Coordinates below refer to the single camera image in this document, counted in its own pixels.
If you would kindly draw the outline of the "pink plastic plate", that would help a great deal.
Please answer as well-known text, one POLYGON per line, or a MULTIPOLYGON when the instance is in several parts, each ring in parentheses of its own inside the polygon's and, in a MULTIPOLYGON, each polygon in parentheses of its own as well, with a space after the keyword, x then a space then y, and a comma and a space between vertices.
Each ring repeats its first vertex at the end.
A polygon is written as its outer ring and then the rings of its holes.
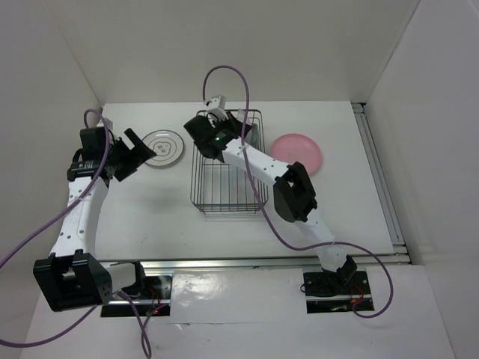
POLYGON ((318 172, 323 162, 323 154, 317 143, 308 136, 296 133, 276 138, 270 147, 269 155, 290 165, 300 162, 309 175, 318 172))

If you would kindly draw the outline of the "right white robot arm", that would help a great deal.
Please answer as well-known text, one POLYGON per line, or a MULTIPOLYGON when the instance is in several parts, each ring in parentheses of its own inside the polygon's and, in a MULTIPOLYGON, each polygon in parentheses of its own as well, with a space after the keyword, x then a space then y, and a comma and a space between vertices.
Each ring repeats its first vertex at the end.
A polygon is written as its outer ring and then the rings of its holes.
POLYGON ((271 187, 276 214, 294 224, 308 245, 297 247, 287 243, 262 206, 260 210, 278 241, 292 251, 315 251, 323 270, 328 272, 326 283, 331 291, 342 293, 351 287, 357 265, 326 226, 314 186, 302 163, 281 162, 250 145, 246 138, 254 127, 246 120, 239 121, 229 111, 224 119, 214 121, 197 114, 183 127, 203 157, 245 171, 254 194, 257 194, 256 180, 271 187))

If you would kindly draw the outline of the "aluminium rail right side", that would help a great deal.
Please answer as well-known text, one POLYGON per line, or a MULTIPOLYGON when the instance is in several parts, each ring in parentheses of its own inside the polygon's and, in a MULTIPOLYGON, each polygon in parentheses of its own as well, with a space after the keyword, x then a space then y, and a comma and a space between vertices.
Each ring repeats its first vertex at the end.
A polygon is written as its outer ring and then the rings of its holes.
POLYGON ((403 232, 398 221, 397 213, 392 202, 391 194, 385 179, 385 174, 382 169, 379 154, 373 139, 373 134, 365 114, 365 104, 361 102, 351 103, 353 114, 356 119, 357 127, 363 142, 364 150, 366 152, 367 160, 370 165, 370 170, 373 176, 373 181, 376 186, 376 191, 379 196, 379 202, 382 207, 382 212, 385 217, 386 226, 394 249, 393 254, 389 254, 387 263, 396 263, 398 265, 411 264, 411 258, 407 249, 403 232))

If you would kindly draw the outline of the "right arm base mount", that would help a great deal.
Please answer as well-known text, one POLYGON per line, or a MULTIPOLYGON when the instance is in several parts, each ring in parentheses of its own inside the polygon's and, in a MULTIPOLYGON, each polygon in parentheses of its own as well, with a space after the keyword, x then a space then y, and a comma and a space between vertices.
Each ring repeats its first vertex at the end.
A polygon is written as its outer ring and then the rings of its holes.
POLYGON ((348 284, 342 286, 324 271, 303 273, 299 290, 305 295, 307 314, 374 311, 366 271, 357 271, 348 284))

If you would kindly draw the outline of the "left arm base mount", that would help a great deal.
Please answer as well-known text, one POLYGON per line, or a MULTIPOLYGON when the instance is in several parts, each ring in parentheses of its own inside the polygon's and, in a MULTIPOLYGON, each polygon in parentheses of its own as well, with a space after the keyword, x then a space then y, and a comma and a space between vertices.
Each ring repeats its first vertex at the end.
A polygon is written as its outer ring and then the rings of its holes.
MULTIPOLYGON (((132 299, 141 318, 166 317, 171 314, 171 290, 173 277, 171 274, 153 275, 144 278, 144 288, 134 291, 124 290, 132 299)), ((130 304, 117 298, 110 301, 101 309, 103 318, 126 318, 134 317, 134 311, 130 304)))

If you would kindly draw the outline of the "aluminium rail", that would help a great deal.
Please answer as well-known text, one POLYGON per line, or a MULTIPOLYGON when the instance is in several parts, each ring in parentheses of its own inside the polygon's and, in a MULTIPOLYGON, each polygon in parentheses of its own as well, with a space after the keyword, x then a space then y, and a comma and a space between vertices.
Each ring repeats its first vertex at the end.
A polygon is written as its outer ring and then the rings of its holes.
POLYGON ((379 196, 379 202, 382 207, 382 212, 385 217, 386 226, 394 249, 393 254, 389 254, 387 263, 396 263, 398 265, 411 264, 411 258, 407 249, 403 232, 398 221, 397 213, 392 202, 391 194, 385 179, 385 174, 382 169, 379 154, 373 139, 373 134, 365 114, 365 104, 361 102, 351 103, 353 114, 356 119, 357 127, 363 142, 364 150, 366 152, 367 160, 370 165, 370 170, 373 176, 373 181, 376 186, 376 191, 379 196))
MULTIPOLYGON (((358 269, 367 266, 378 266, 372 256, 353 256, 358 269)), ((387 266, 410 265, 412 261, 407 253, 380 255, 379 259, 387 266)), ((321 270, 322 266, 316 257, 272 257, 254 259, 228 260, 140 260, 145 272, 172 273, 174 271, 227 271, 248 269, 292 269, 301 268, 307 271, 321 270)))

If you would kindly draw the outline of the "white plate green rim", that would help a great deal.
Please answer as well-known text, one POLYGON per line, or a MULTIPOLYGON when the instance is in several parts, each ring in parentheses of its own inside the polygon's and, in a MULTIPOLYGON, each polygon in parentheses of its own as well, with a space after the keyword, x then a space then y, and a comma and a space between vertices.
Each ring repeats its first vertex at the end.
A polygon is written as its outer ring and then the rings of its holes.
POLYGON ((145 162, 149 167, 169 168, 183 157, 184 141, 180 135, 171 130, 156 130, 144 136, 142 141, 156 154, 145 162))

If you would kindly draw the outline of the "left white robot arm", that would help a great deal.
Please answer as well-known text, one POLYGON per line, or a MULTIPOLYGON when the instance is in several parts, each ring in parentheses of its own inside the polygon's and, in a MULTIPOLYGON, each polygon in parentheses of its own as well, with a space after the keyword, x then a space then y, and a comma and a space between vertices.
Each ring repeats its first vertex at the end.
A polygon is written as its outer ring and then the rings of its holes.
POLYGON ((58 238, 46 259, 36 260, 33 275, 49 307, 55 312, 103 306, 123 291, 140 298, 147 278, 138 260, 103 265, 95 257, 97 226, 111 180, 134 174, 155 153, 135 134, 131 141, 102 127, 83 129, 82 146, 67 170, 69 211, 63 217, 58 238))

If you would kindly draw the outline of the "blue floral patterned plate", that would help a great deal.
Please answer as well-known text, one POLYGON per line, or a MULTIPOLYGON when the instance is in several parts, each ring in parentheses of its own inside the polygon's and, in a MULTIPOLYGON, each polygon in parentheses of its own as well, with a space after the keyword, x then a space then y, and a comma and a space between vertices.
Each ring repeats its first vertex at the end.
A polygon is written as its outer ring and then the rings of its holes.
POLYGON ((257 147, 258 138, 259 138, 259 128, 258 128, 258 125, 256 123, 253 123, 251 125, 251 129, 248 133, 248 142, 253 147, 257 147))

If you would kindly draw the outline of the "aluminium rail front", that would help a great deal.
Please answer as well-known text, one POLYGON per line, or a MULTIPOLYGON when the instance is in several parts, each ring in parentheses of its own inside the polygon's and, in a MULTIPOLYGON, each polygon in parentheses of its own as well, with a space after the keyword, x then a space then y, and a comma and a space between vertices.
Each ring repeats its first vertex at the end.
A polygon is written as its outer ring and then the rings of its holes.
MULTIPOLYGON (((378 266, 372 256, 353 256, 358 269, 367 266, 378 266)), ((412 261, 407 253, 380 255, 379 259, 387 266, 410 265, 412 261)), ((272 257, 254 259, 228 260, 140 260, 145 272, 172 273, 174 271, 227 271, 248 269, 292 269, 301 268, 307 271, 321 270, 322 266, 316 257, 272 257)))

